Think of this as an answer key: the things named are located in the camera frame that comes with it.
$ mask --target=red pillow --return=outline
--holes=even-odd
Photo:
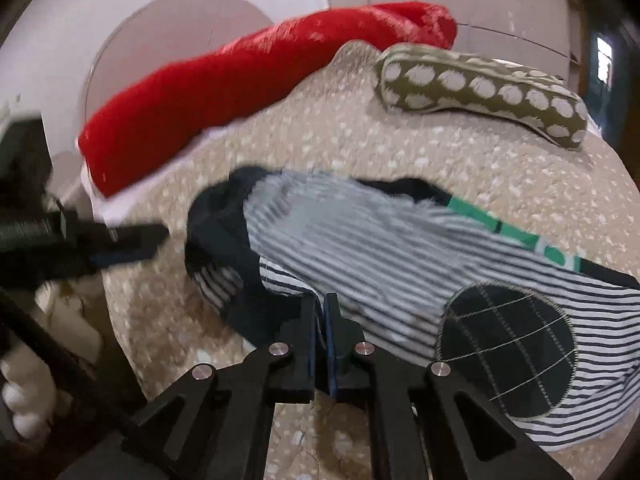
[[[330,9],[287,20],[206,56],[171,63],[110,99],[78,146],[94,184],[111,196],[172,158],[210,126],[247,117],[286,97],[349,40],[451,48],[456,22],[421,2]]]

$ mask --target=round black patch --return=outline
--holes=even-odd
[[[576,346],[562,309],[506,283],[475,283],[447,305],[437,357],[513,418],[543,416],[573,381]]]

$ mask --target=window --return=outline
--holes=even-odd
[[[611,86],[613,50],[604,38],[598,37],[598,79],[608,87]]]

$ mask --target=triangular cutout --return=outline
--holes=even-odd
[[[488,462],[516,448],[515,439],[468,395],[457,393],[454,401],[478,460]]]

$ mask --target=screw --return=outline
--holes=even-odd
[[[360,355],[371,355],[376,351],[376,347],[367,341],[363,341],[354,346],[356,354]]]
[[[289,345],[286,343],[273,343],[269,346],[269,353],[275,356],[287,355],[289,352]]]
[[[209,365],[198,365],[193,370],[191,370],[191,375],[197,381],[201,381],[203,379],[209,379],[213,373],[213,368]]]
[[[451,373],[451,367],[443,362],[437,362],[431,365],[431,372],[438,377],[446,377]]]

